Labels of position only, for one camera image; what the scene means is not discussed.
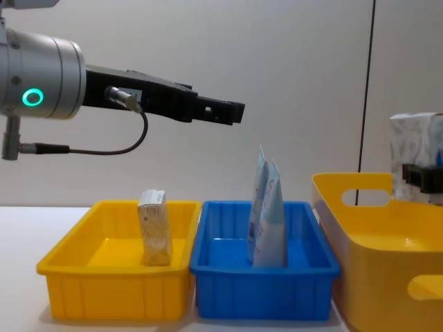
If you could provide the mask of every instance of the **yellow bin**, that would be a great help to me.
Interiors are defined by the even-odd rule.
[[[201,204],[169,201],[172,262],[143,265],[137,201],[95,204],[37,265],[59,320],[178,320]]]
[[[346,190],[392,191],[390,174],[317,174],[313,204],[342,272],[334,299],[362,332],[443,331],[443,207],[349,206]]]

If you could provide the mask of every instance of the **plastic bag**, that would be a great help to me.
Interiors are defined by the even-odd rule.
[[[275,161],[269,166],[260,221],[255,233],[253,266],[287,266],[287,238],[280,174]]]
[[[264,190],[268,181],[269,166],[264,159],[263,148],[260,145],[260,152],[258,154],[257,171],[255,173],[254,190],[252,195],[251,214],[249,215],[248,228],[248,260],[252,263],[254,260],[255,250],[255,229],[260,220],[260,213],[262,211]]]

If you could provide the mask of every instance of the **basket handle hole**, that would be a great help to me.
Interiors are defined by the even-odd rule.
[[[346,190],[341,200],[347,206],[355,206],[356,189]],[[385,190],[359,189],[359,205],[385,206],[389,203],[390,195]]]
[[[418,275],[408,284],[408,294],[413,299],[443,299],[443,275]]]

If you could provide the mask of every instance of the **white wall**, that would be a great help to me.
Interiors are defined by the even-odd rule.
[[[390,172],[390,116],[442,111],[442,18],[443,1],[377,1],[363,172]]]
[[[371,9],[372,0],[61,0],[5,10],[10,27],[76,41],[90,64],[246,109],[234,127],[151,115],[147,141],[125,156],[1,161],[0,204],[89,205],[153,187],[170,199],[249,199],[260,143],[284,197],[310,201],[313,173],[357,169]],[[119,149],[140,131],[136,115],[82,107],[69,122],[25,119],[21,137]]]

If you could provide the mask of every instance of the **cardboard box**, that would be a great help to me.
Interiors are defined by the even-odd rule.
[[[145,263],[149,266],[170,265],[172,244],[165,192],[143,192],[138,203],[138,217],[145,248]]]
[[[405,201],[443,204],[443,194],[425,194],[402,179],[402,165],[443,167],[443,114],[405,113],[390,119],[392,197]]]

